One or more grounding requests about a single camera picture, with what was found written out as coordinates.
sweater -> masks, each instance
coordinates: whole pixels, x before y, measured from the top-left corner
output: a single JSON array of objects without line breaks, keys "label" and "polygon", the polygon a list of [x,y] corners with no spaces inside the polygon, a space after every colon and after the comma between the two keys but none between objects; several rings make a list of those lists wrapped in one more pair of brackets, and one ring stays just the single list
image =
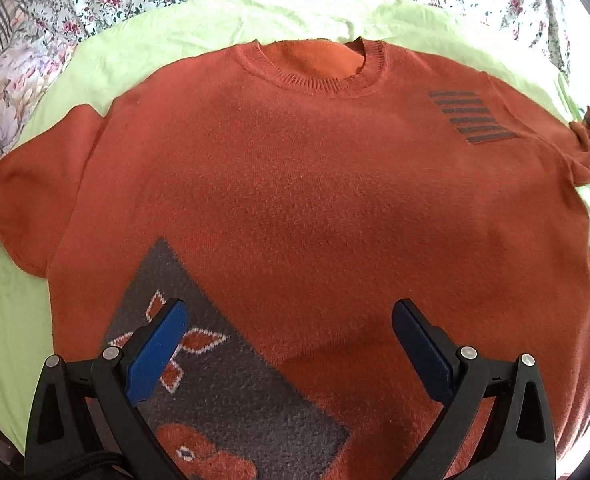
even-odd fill
[{"label": "sweater", "polygon": [[[590,134],[451,60],[241,44],[75,107],[0,162],[0,240],[67,361],[167,298],[191,324],[139,409],[187,476],[389,479],[437,417],[392,330],[537,360],[558,455],[590,422]],[[452,467],[465,467],[482,405]]]}]

short sleeve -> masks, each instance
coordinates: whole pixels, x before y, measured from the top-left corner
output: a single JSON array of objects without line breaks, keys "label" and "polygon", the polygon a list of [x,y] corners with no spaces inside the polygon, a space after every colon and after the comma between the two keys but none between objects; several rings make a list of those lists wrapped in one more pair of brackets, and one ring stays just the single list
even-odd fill
[{"label": "short sleeve", "polygon": [[46,277],[103,121],[89,105],[75,107],[0,161],[0,240],[29,274]]},{"label": "short sleeve", "polygon": [[565,124],[524,94],[499,79],[492,84],[505,107],[538,137],[557,147],[566,160],[575,186],[590,184],[590,127],[584,121]]}]

silver screw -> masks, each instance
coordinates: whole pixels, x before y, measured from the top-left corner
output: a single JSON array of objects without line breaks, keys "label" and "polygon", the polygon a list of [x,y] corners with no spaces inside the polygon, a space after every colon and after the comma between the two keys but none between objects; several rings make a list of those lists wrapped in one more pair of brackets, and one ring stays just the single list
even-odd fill
[{"label": "silver screw", "polygon": [[470,359],[471,361],[477,358],[477,350],[475,350],[472,346],[463,346],[459,352],[462,357]]},{"label": "silver screw", "polygon": [[51,355],[48,359],[46,359],[46,366],[48,368],[54,368],[59,364],[59,356],[58,355]]},{"label": "silver screw", "polygon": [[107,349],[104,350],[104,352],[102,352],[102,357],[107,361],[110,361],[111,359],[117,357],[119,354],[119,348],[117,348],[116,346],[109,346]]},{"label": "silver screw", "polygon": [[535,358],[530,354],[524,354],[521,356],[521,362],[526,366],[535,366]]}]

sweater collar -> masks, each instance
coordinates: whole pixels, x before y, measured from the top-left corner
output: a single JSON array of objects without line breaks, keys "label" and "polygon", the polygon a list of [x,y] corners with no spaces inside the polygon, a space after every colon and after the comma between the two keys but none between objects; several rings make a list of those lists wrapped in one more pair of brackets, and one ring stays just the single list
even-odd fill
[{"label": "sweater collar", "polygon": [[373,93],[388,70],[386,44],[360,38],[364,48],[364,65],[358,74],[345,79],[316,78],[288,72],[275,65],[262,52],[259,41],[235,47],[241,65],[252,74],[275,86],[309,95],[353,98]]}]

light green sheet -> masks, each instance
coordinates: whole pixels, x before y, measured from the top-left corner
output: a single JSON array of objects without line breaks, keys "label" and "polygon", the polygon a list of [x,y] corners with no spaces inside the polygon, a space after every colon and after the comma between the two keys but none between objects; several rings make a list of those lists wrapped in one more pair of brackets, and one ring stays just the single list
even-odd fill
[{"label": "light green sheet", "polygon": [[[245,43],[363,36],[441,54],[486,70],[561,120],[579,117],[566,80],[490,30],[405,0],[195,0],[152,10],[81,44],[24,129],[20,144],[77,104],[105,114],[111,101],[177,59]],[[586,191],[590,199],[590,190]],[[30,403],[52,352],[46,281],[17,269],[0,246],[0,427],[24,449]]]}]

